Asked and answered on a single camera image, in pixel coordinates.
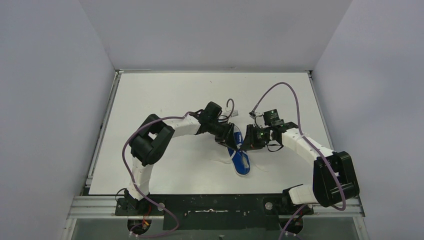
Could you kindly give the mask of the blue canvas sneaker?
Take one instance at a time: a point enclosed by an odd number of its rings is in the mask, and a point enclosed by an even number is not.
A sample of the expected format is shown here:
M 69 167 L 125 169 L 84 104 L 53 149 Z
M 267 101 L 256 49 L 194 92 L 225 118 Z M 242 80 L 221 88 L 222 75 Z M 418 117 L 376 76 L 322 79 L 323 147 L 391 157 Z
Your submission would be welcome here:
M 251 170 L 249 156 L 246 151 L 240 150 L 240 146 L 244 142 L 243 135 L 240 130 L 234 132 L 234 138 L 238 149 L 227 148 L 229 158 L 234 166 L 236 173 L 240 176 L 246 176 Z

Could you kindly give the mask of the white shoelace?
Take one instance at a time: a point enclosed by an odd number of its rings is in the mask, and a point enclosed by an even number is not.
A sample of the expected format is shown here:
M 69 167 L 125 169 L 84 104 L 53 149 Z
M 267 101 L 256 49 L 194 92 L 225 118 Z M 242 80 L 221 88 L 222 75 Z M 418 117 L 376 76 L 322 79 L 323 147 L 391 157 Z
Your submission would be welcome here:
M 246 176 L 251 171 L 251 165 L 253 164 L 257 169 L 262 172 L 267 173 L 268 171 L 262 167 L 254 163 L 246 151 L 241 151 L 239 149 L 234 150 L 232 148 L 227 148 L 228 157 L 220 157 L 215 159 L 216 162 L 221 162 L 223 164 L 232 164 L 235 172 L 240 176 Z

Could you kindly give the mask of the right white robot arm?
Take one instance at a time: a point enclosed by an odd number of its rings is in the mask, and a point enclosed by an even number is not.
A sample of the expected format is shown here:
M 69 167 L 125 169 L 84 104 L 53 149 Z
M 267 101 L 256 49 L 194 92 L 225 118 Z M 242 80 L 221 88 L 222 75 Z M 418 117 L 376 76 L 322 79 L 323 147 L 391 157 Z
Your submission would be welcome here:
M 336 152 L 304 135 L 298 125 L 287 122 L 280 125 L 259 127 L 249 124 L 242 145 L 243 151 L 259 150 L 276 141 L 312 166 L 312 183 L 301 184 L 285 190 L 281 199 L 282 209 L 295 213 L 301 204 L 319 204 L 331 207 L 355 198 L 360 193 L 351 156 Z

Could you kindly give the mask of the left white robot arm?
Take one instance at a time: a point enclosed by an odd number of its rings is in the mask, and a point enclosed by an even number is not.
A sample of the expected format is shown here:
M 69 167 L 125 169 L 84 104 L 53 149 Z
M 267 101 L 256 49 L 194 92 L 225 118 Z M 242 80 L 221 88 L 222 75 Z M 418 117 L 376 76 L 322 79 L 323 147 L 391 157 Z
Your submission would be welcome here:
M 133 212 L 143 213 L 148 207 L 147 195 L 153 165 L 164 155 L 173 138 L 209 133 L 217 144 L 237 150 L 233 123 L 229 120 L 234 110 L 224 113 L 222 107 L 211 101 L 204 109 L 188 111 L 183 116 L 160 118 L 150 114 L 142 125 L 125 142 L 122 152 L 130 147 L 132 166 L 126 165 L 130 185 L 124 191 L 128 207 Z

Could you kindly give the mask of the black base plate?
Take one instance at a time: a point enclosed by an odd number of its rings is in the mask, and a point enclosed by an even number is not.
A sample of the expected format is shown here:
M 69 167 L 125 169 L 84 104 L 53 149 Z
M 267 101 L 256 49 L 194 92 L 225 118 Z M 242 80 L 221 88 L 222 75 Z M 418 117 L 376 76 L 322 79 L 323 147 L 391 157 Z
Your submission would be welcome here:
M 133 207 L 125 198 L 116 203 L 115 215 L 134 217 L 127 226 L 133 226 L 153 219 L 163 221 L 162 229 L 168 231 L 178 226 L 179 230 L 279 230 L 288 225 L 288 230 L 299 232 L 303 228 L 303 216 L 311 216 L 311 207 L 294 205 L 284 193 L 258 194 L 152 194 Z

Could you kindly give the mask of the aluminium frame rail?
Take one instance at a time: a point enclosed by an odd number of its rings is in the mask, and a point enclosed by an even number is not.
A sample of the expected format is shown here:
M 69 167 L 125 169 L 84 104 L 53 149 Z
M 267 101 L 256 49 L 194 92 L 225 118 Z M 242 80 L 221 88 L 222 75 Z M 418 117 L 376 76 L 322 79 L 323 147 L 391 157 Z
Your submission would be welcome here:
M 141 216 L 116 216 L 113 196 L 76 196 L 73 198 L 68 219 L 141 219 Z M 314 213 L 306 218 L 359 218 L 365 213 L 358 198 L 348 199 L 344 211 L 332 207 L 313 206 Z

